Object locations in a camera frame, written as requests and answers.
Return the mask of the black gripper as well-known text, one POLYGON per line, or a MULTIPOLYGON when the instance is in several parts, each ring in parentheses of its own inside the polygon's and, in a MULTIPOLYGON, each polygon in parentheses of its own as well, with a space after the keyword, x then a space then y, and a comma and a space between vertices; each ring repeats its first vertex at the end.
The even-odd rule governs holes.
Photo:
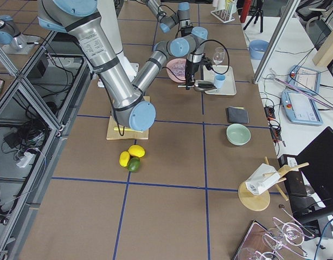
POLYGON ((205 66, 209 70, 210 78, 213 80, 215 72, 212 67, 211 60, 205 54, 192 54, 187 55, 185 63, 185 89, 190 90, 195 84, 195 73, 198 72, 200 66, 205 66))

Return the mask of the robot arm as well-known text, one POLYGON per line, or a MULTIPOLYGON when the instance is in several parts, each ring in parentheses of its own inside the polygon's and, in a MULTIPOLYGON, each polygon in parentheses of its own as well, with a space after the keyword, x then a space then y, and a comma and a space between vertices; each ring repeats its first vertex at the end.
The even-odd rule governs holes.
POLYGON ((186 56, 186 82, 193 83, 197 70, 190 65, 200 64, 208 38, 205 28, 194 27, 187 36, 157 43, 145 65, 132 77, 122 65, 123 47, 113 1, 38 1, 38 9, 41 27, 78 40, 106 88, 115 121, 135 131, 145 131, 154 123, 156 110, 143 96, 168 58, 186 56))
POLYGON ((181 36, 187 36, 191 34, 193 24, 190 20, 190 5, 188 2, 181 2, 178 4, 177 12, 172 11, 171 15, 168 15, 163 9, 160 1, 141 1, 146 5, 159 22, 159 26, 162 32, 168 33, 173 27, 178 26, 178 33, 181 36))

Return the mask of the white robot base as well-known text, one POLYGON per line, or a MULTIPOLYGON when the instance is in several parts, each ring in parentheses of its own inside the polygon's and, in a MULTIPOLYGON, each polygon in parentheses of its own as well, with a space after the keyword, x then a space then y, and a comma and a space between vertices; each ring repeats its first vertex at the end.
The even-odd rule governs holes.
POLYGON ((117 21, 116 9, 113 0, 98 0, 97 9, 101 14, 101 27, 109 40, 115 54, 119 58, 125 73, 127 74, 130 82, 136 77, 137 69, 131 64, 124 54, 123 46, 121 43, 120 31, 117 21))

